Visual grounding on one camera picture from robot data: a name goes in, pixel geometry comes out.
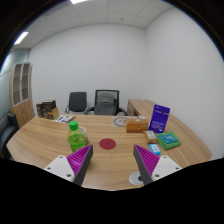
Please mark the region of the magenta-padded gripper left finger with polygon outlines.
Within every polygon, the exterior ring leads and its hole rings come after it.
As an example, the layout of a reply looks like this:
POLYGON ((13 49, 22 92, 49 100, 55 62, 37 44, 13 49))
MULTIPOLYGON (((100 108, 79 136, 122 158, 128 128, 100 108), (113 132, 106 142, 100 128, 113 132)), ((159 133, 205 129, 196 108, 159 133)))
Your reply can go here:
POLYGON ((59 155, 44 170, 81 186, 93 155, 90 144, 68 156, 59 155))

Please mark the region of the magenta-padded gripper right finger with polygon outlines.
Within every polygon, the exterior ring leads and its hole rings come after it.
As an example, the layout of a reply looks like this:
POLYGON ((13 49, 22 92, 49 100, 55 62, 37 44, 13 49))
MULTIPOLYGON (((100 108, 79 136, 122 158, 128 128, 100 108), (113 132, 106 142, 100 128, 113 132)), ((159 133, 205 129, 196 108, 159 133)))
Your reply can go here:
POLYGON ((138 145, 134 146, 133 155, 144 185, 181 170, 181 167, 168 155, 158 156, 138 145))

